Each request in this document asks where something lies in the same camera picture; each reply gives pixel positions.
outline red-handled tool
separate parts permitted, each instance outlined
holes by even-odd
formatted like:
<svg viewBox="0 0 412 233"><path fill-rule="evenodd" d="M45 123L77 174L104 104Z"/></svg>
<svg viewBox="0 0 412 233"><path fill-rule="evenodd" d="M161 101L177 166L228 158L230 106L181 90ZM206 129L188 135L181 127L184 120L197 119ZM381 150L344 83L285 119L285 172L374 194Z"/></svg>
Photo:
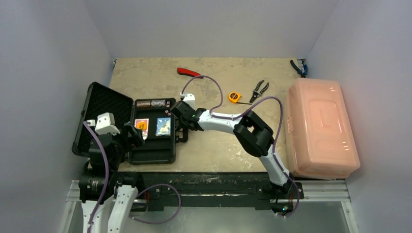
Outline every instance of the red-handled tool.
<svg viewBox="0 0 412 233"><path fill-rule="evenodd" d="M200 74L198 72L194 72L190 69L185 69L185 68L177 68L177 73L180 75L187 75L187 76L191 76L191 77L195 77L195 76L199 76Z"/></svg>

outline pliers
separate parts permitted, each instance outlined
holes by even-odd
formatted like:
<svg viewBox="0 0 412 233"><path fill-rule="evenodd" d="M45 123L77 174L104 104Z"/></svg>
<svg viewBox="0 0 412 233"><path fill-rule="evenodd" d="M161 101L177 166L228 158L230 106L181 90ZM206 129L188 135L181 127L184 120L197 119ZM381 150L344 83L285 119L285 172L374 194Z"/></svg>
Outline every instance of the pliers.
<svg viewBox="0 0 412 233"><path fill-rule="evenodd" d="M263 92L265 92L268 88L269 88L269 83L267 83L260 91L259 88L262 85L262 83L264 82L264 80L260 80L257 85L256 88L253 90L252 93L252 97L249 100L249 103L253 103L253 101L255 101L258 97L263 95Z"/></svg>
<svg viewBox="0 0 412 233"><path fill-rule="evenodd" d="M302 72L301 69L299 69L299 67L297 67L295 65L295 62L293 62L293 60L291 60L291 65L297 71L297 73L300 75L301 78L306 78L306 75L308 74L308 66L307 65L303 65L303 72Z"/></svg>

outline white enclosure wall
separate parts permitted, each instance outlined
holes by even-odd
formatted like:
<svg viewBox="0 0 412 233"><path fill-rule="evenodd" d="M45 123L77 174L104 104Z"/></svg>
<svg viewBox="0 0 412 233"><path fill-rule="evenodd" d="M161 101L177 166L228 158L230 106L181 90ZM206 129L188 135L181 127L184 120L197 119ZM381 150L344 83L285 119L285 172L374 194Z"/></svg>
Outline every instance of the white enclosure wall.
<svg viewBox="0 0 412 233"><path fill-rule="evenodd" d="M0 5L0 232L55 233L84 164L71 143L87 87L112 61L82 0Z"/></svg>
<svg viewBox="0 0 412 233"><path fill-rule="evenodd" d="M85 0L114 57L305 58L338 0Z"/></svg>
<svg viewBox="0 0 412 233"><path fill-rule="evenodd" d="M412 1L341 0L307 57L342 86L360 169L347 179L360 232L411 232Z"/></svg>

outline yellow tape measure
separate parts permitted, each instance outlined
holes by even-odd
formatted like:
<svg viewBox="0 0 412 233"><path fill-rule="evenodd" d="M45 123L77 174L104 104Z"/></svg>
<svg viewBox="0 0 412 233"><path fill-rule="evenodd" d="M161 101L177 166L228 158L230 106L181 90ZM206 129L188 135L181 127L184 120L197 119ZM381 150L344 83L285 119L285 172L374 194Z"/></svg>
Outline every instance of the yellow tape measure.
<svg viewBox="0 0 412 233"><path fill-rule="evenodd" d="M236 92L230 92L229 93L229 101L232 103L241 103L241 104L250 104L250 103L242 103L238 102L238 100L241 98L242 95Z"/></svg>

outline wooden work surface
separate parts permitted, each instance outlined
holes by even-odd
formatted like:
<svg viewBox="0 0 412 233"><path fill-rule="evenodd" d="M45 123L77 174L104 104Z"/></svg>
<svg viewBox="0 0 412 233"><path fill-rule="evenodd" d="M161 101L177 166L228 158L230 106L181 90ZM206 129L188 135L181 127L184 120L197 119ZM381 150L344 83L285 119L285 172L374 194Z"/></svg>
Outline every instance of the wooden work surface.
<svg viewBox="0 0 412 233"><path fill-rule="evenodd" d="M222 87L223 105L217 113L236 114L249 105L233 104L228 100L230 92L242 95L248 102L252 90L260 80L269 82L263 96L277 96L286 100L289 87L299 77L287 58L119 58L113 71L110 88L134 100L170 98L179 100L179 93L188 76L179 75L177 67L188 68L214 78ZM196 108L219 104L217 86L208 79L193 80L185 90L196 97ZM254 111L276 132L279 125L279 105L266 100ZM284 127L276 150L288 167ZM176 145L176 161L161 165L120 165L119 171L265 171L258 158L247 154L234 135L215 131L189 132L187 143Z"/></svg>

